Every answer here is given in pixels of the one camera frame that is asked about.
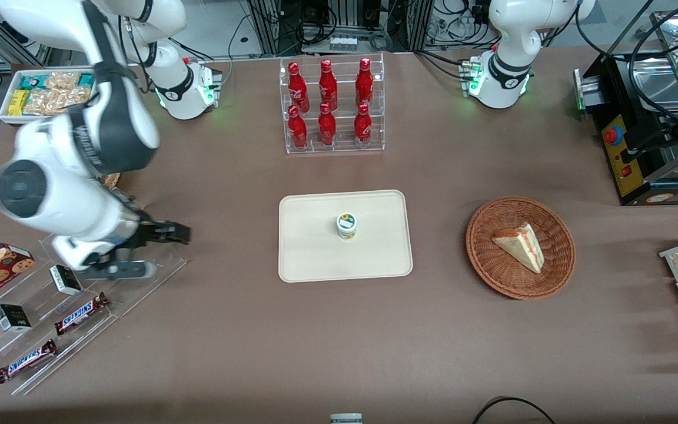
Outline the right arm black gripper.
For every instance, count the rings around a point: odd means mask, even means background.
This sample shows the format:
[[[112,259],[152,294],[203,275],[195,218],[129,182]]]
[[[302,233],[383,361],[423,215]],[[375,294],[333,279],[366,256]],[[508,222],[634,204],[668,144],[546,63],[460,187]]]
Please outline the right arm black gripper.
[[[177,226],[172,221],[155,221],[145,210],[134,210],[139,216],[139,225],[135,233],[117,246],[117,250],[135,250],[158,241],[158,234],[166,234],[167,243],[190,244],[191,229]]]

